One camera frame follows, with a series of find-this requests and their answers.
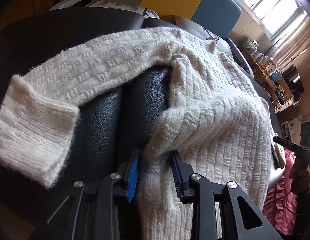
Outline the deer print pillow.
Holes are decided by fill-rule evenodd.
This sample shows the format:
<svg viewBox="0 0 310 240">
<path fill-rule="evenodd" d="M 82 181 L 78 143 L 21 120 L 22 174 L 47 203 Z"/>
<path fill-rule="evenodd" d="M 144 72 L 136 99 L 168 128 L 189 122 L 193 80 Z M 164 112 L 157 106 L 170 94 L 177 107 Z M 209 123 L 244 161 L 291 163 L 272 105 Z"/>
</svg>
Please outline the deer print pillow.
<svg viewBox="0 0 310 240">
<path fill-rule="evenodd" d="M 179 16 L 174 16 L 174 19 L 176 26 L 186 30 L 187 32 L 201 38 L 202 40 L 215 41 L 218 50 L 224 52 L 233 59 L 233 54 L 231 52 L 230 46 L 224 39 L 220 38 L 218 35 L 214 34 L 208 29 L 205 29 L 196 22 Z"/>
</svg>

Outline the grey yellow blue sofa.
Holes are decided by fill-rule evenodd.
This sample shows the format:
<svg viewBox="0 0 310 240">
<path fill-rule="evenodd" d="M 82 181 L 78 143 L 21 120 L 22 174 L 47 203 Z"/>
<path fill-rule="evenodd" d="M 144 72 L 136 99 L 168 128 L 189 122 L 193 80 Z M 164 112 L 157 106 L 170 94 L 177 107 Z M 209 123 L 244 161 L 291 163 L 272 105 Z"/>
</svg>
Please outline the grey yellow blue sofa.
<svg viewBox="0 0 310 240">
<path fill-rule="evenodd" d="M 240 6 L 234 0 L 63 0 L 52 9 L 65 9 L 74 5 L 87 6 L 96 1 L 137 5 L 154 10 L 161 15 L 162 20 L 173 24 L 176 24 L 174 16 L 196 22 L 224 39 L 230 46 L 233 59 L 248 74 L 253 73 L 241 51 L 229 38 L 242 13 Z"/>
</svg>

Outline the wooden side table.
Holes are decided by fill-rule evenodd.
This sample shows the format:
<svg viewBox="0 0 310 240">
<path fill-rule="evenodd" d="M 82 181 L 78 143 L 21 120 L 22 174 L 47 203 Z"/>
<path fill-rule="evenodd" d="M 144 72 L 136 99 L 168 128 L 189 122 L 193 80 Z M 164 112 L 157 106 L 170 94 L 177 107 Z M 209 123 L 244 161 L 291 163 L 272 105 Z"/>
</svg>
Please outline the wooden side table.
<svg viewBox="0 0 310 240">
<path fill-rule="evenodd" d="M 248 55 L 250 58 L 250 61 L 253 63 L 252 69 L 254 72 L 254 77 L 257 81 L 261 81 L 261 85 L 265 85 L 266 87 L 269 87 L 272 97 L 275 101 L 283 101 L 284 100 L 284 90 L 283 88 L 277 83 L 272 81 L 269 78 L 269 73 L 267 70 L 262 70 L 260 68 L 260 64 L 264 64 L 266 67 L 268 66 L 268 61 L 266 60 L 265 56 L 263 54 L 260 54 L 258 59 L 254 57 L 253 54 L 250 53 L 250 50 L 247 47 L 243 48 L 244 52 Z"/>
</svg>

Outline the black television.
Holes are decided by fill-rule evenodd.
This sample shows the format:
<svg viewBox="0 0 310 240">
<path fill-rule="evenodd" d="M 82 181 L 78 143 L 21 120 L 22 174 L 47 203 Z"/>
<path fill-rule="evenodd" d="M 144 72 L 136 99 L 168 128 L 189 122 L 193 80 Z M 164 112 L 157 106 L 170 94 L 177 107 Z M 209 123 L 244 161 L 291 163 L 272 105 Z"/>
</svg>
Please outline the black television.
<svg viewBox="0 0 310 240">
<path fill-rule="evenodd" d="M 298 103 L 301 100 L 301 95 L 305 92 L 305 89 L 296 66 L 291 65 L 283 73 L 283 77 L 292 92 L 293 102 Z"/>
</svg>

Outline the geometric pattern pillow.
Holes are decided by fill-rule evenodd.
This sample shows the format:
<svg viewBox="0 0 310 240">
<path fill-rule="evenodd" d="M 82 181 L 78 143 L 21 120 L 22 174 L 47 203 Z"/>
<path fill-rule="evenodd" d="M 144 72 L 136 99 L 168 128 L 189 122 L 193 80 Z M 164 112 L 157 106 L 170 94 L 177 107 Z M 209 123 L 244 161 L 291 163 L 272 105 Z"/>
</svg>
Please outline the geometric pattern pillow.
<svg viewBox="0 0 310 240">
<path fill-rule="evenodd" d="M 88 4 L 86 7 L 110 8 L 110 9 L 130 11 L 130 12 L 135 12 L 137 14 L 142 15 L 144 18 L 156 18 L 156 19 L 162 18 L 161 15 L 154 10 L 139 7 L 137 5 L 126 5 L 126 4 L 115 3 L 115 2 L 110 2 L 110 1 L 96 1 L 91 4 Z"/>
</svg>

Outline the right checked curtain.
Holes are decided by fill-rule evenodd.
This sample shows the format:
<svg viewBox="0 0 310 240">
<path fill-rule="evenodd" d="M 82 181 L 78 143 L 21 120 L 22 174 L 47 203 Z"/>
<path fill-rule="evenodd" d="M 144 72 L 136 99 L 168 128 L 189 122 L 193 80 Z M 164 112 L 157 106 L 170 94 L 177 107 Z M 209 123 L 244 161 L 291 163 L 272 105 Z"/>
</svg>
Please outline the right checked curtain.
<svg viewBox="0 0 310 240">
<path fill-rule="evenodd" d="M 272 57 L 278 67 L 284 67 L 310 39 L 310 16 L 304 12 L 275 39 L 266 55 Z"/>
</svg>

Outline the window with white frame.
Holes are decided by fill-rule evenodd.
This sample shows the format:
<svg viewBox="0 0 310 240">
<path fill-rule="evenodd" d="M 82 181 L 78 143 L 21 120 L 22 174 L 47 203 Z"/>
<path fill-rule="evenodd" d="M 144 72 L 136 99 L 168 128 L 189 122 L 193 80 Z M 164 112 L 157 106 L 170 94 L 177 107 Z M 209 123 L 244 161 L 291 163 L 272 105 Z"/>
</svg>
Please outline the window with white frame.
<svg viewBox="0 0 310 240">
<path fill-rule="evenodd" d="M 269 38 L 273 38 L 304 14 L 298 0 L 235 0 L 246 10 Z"/>
</svg>

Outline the pink ruffled bedding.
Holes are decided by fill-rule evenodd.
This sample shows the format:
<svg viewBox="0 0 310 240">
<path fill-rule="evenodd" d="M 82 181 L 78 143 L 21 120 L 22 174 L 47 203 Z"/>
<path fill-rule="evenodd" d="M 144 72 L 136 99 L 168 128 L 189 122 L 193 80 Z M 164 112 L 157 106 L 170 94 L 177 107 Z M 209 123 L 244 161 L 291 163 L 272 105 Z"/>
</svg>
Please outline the pink ruffled bedding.
<svg viewBox="0 0 310 240">
<path fill-rule="evenodd" d="M 291 235 L 295 224 L 297 197 L 291 193 L 291 169 L 295 163 L 294 153 L 285 149 L 286 167 L 280 180 L 267 193 L 262 213 L 284 235 Z"/>
</svg>

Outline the cream knitted sweater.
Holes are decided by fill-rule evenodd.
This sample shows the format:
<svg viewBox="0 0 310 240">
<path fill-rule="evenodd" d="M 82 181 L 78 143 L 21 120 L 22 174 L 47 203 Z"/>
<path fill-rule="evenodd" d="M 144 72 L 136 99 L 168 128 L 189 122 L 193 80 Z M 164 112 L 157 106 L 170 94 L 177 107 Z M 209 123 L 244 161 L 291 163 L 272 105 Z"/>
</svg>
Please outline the cream knitted sweater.
<svg viewBox="0 0 310 240">
<path fill-rule="evenodd" d="M 132 114 L 120 119 L 114 153 L 120 160 L 142 149 L 137 201 L 143 239 L 191 234 L 193 207 L 176 196 L 171 150 L 214 183 L 237 182 L 261 209 L 275 135 L 268 104 L 215 42 L 181 29 L 103 35 L 11 76 L 0 103 L 0 164 L 53 187 L 70 166 L 80 108 L 155 66 L 171 68 L 168 90 L 143 87 L 130 98 Z"/>
</svg>

